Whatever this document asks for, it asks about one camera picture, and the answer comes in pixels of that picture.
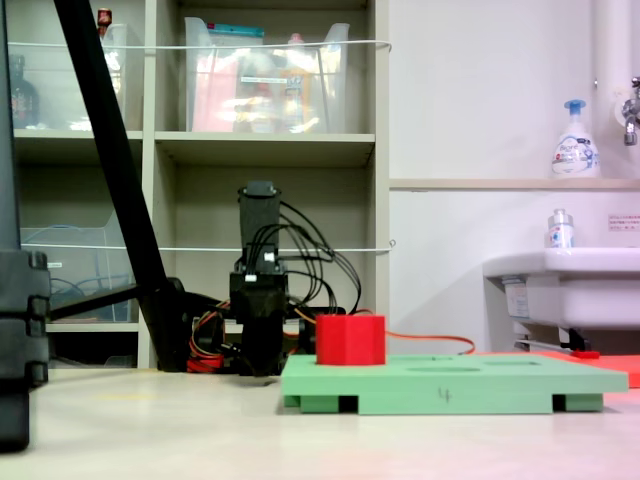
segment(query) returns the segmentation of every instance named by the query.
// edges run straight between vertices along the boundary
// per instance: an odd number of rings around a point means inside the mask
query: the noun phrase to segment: faucet
[[[631,79],[631,85],[635,90],[636,97],[627,100],[622,107],[622,114],[625,119],[624,144],[628,147],[638,143],[636,122],[638,121],[638,114],[640,114],[640,77],[633,77]]]

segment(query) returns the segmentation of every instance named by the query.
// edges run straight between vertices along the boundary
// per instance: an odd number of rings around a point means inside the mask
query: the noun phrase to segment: small bottle
[[[110,8],[99,8],[98,9],[98,35],[100,35],[100,41],[104,39],[104,35],[107,33],[107,28],[111,25],[113,21],[113,15],[111,13]]]
[[[24,55],[9,55],[13,128],[35,127],[39,122],[36,88],[24,79]]]
[[[551,248],[573,248],[573,217],[564,208],[557,208],[549,217],[549,245]]]

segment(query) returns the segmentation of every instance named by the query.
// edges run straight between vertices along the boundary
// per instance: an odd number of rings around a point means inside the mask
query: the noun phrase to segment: circular hole
[[[511,367],[511,366],[525,366],[525,365],[540,365],[536,362],[522,362],[522,361],[512,361],[512,362],[484,362],[485,365],[493,365],[493,366],[503,366],[503,367]]]
[[[454,372],[479,372],[479,368],[470,367],[414,367],[407,368],[410,372],[422,373],[454,373]]]

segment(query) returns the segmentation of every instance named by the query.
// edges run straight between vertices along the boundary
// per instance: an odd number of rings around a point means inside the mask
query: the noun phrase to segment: hand soap bottle
[[[564,104],[571,117],[551,163],[552,175],[556,178],[600,176],[598,149],[580,118],[580,110],[586,105],[583,100],[570,100]]]

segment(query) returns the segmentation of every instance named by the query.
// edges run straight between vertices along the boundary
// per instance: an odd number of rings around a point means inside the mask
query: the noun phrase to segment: floor
[[[139,370],[58,370],[7,480],[638,479],[640,391],[599,414],[300,415],[279,385]]]

